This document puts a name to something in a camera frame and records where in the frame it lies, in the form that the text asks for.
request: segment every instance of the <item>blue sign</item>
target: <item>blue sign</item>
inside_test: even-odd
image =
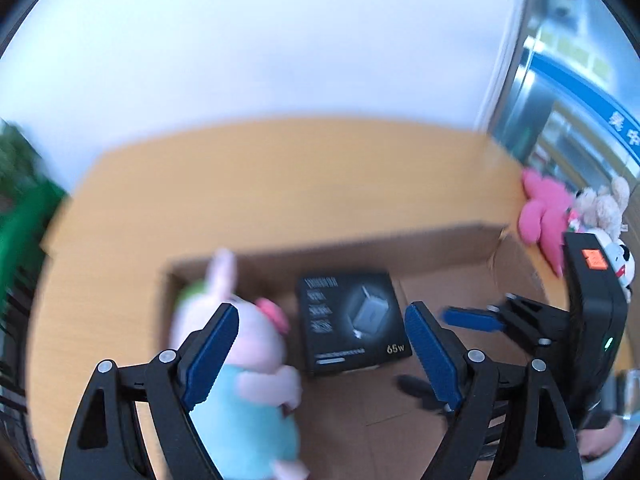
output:
[[[590,108],[640,164],[640,124],[619,102],[557,61],[537,52],[531,56],[529,69],[561,86],[571,97]]]

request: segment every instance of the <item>wooden table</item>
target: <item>wooden table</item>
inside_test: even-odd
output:
[[[373,120],[205,128],[104,156],[56,219],[31,321],[28,402],[47,478],[95,365],[159,351],[169,260],[291,248],[454,223],[514,225],[520,166],[487,136]],[[565,288],[536,248],[550,301]],[[630,351],[625,346],[625,366]],[[156,466],[162,458],[141,415]]]

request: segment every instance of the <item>white wall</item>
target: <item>white wall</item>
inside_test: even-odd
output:
[[[523,0],[40,0],[0,117],[73,189],[104,149],[277,114],[481,126]]]

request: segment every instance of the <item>cardboard box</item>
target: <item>cardboard box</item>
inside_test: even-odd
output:
[[[162,292],[165,340],[179,291],[202,279],[208,258],[175,262]],[[334,269],[386,269],[401,309],[421,300],[436,316],[444,306],[482,307],[512,292],[546,303],[542,283],[524,248],[503,226],[468,225],[356,240],[280,253],[238,254],[238,295],[266,296],[290,318],[289,364],[304,369],[296,281]],[[526,355],[501,333],[454,329],[467,348],[493,360],[524,364]],[[414,356],[373,370],[303,379],[296,410],[302,460],[314,480],[408,480],[420,478],[445,432],[442,418],[400,393],[398,374],[424,377]],[[475,478],[489,464],[479,463]]]

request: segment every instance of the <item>black product box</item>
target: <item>black product box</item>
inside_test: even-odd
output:
[[[412,355],[386,272],[305,276],[297,292],[308,374],[373,367]]]

